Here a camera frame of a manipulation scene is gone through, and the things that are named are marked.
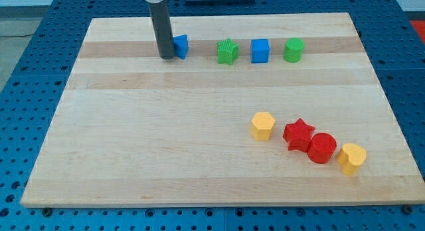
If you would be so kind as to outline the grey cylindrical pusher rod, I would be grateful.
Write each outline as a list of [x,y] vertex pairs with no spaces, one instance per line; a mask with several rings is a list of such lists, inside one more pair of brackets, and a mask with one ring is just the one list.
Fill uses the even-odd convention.
[[153,23],[159,56],[165,60],[174,58],[173,31],[167,0],[149,2],[149,12]]

